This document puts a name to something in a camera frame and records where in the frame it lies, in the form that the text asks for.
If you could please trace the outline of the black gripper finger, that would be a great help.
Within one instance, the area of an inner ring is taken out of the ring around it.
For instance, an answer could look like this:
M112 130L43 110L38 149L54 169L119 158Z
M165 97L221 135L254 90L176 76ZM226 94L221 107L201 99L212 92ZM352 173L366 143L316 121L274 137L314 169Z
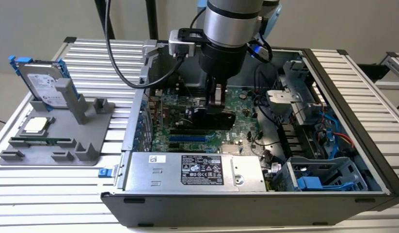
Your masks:
M217 114L225 109L226 84L225 79L207 79L207 110L211 114Z

